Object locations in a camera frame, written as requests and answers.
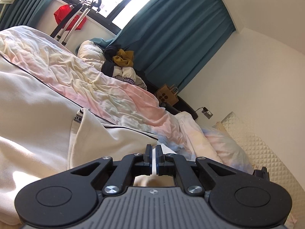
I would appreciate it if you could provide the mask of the cream white sweatpants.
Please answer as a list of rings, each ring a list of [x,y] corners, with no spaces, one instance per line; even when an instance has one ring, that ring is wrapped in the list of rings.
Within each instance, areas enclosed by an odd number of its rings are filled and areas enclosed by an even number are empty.
[[[19,224],[14,200],[36,180],[103,156],[120,160],[157,136],[103,123],[92,112],[1,60],[1,225]]]

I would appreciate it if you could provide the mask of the quilted cream headboard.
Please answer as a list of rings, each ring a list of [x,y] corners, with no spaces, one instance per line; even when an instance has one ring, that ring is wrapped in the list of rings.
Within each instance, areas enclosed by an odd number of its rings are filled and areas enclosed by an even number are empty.
[[[293,205],[285,223],[287,228],[304,228],[304,189],[268,145],[252,132],[234,112],[229,113],[214,128],[227,133],[245,151],[255,169],[266,167],[270,180],[284,187],[292,197]]]

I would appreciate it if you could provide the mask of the brown paper bag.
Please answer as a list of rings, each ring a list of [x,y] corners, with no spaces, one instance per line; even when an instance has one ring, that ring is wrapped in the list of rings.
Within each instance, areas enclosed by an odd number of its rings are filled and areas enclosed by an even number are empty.
[[[164,84],[155,92],[155,96],[160,103],[167,103],[171,106],[178,102],[178,87],[176,85],[168,86]]]

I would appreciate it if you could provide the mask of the white purple print garment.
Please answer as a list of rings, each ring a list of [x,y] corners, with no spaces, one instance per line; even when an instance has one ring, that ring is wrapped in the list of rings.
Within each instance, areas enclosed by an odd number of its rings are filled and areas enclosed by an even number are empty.
[[[136,74],[133,67],[114,66],[113,78],[147,90],[144,81]]]

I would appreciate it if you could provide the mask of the black garment on pile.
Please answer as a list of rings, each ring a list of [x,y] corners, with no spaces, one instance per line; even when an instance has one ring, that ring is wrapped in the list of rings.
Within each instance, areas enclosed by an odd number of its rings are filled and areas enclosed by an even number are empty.
[[[117,55],[117,47],[115,46],[107,46],[103,50],[103,56],[105,57],[105,62],[102,65],[101,72],[108,77],[113,76],[115,63],[113,61],[113,57]]]

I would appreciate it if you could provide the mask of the mustard yellow garment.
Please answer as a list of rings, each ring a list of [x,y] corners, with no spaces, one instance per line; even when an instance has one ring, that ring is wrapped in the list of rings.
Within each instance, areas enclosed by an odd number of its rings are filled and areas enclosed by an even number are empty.
[[[119,49],[112,60],[120,67],[133,67],[134,51],[124,51]]]

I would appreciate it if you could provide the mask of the white puffy comforter bundle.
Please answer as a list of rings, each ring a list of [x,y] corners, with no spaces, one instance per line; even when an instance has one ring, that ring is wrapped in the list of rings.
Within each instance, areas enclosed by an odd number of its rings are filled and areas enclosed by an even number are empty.
[[[98,71],[102,70],[102,66],[106,61],[102,49],[100,49],[95,43],[90,40],[86,40],[81,43],[77,53],[77,57],[82,59],[89,65],[95,67]]]

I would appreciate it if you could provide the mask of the pink pastel duvet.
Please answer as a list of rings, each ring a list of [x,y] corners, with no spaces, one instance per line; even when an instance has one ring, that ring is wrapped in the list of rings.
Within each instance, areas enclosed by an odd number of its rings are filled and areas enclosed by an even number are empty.
[[[154,133],[159,143],[188,160],[204,156],[253,172],[248,156],[229,136],[200,128],[189,113],[172,115],[151,93],[105,76],[95,62],[76,57],[43,32],[27,26],[1,31],[1,54],[112,125]]]

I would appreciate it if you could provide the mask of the right teal curtain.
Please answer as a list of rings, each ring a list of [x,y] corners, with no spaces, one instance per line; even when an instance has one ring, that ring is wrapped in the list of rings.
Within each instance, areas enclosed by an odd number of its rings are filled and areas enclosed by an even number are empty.
[[[182,90],[235,31],[222,0],[150,0],[100,48],[134,52],[134,68],[156,87]]]

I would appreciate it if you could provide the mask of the teal curtain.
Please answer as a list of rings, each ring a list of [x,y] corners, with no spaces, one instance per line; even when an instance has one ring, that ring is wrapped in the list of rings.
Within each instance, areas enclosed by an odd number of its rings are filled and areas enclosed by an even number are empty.
[[[134,52],[134,68],[156,87],[182,90],[235,31],[222,0],[150,0],[100,48]]]
[[[15,0],[1,18],[1,30],[26,25],[35,28],[53,0]]]

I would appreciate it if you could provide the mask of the red cloth on tripod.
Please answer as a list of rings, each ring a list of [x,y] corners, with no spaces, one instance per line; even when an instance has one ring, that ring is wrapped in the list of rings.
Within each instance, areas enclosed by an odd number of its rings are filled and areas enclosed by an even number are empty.
[[[62,5],[54,12],[54,18],[56,23],[59,25],[63,19],[72,11],[72,5],[66,4]],[[74,17],[69,26],[66,28],[66,31],[70,31],[75,23],[78,21],[80,17],[80,13],[77,13]],[[87,21],[87,17],[84,17],[81,23],[77,26],[76,30],[81,30],[84,24]]]

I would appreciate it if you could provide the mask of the silver black tripod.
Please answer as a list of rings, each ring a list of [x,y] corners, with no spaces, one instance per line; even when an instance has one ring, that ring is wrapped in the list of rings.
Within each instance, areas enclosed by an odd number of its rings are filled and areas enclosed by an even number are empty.
[[[72,5],[72,11],[63,19],[63,21],[57,25],[57,27],[53,30],[50,37],[60,42],[63,46],[65,46],[70,39],[72,33],[76,31],[77,26],[81,23],[84,17],[88,15],[88,13],[96,8],[95,13],[100,12],[101,10],[102,0],[81,0],[79,3]],[[75,25],[72,27],[70,31],[66,31],[66,28],[69,26],[73,17],[80,13],[80,17]]]

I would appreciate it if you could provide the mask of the left teal curtain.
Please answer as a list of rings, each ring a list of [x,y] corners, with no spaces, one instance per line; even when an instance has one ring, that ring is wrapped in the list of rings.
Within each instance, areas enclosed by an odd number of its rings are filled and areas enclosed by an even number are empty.
[[[1,18],[1,30],[26,25],[35,28],[53,0],[15,0]]]

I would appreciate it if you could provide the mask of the wall power socket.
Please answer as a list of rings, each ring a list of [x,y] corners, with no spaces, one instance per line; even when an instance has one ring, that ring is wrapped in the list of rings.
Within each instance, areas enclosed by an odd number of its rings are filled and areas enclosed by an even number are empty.
[[[209,109],[207,109],[206,107],[202,108],[202,114],[205,115],[207,119],[211,119],[211,117],[213,116],[213,113],[211,113],[211,111],[209,111]]]

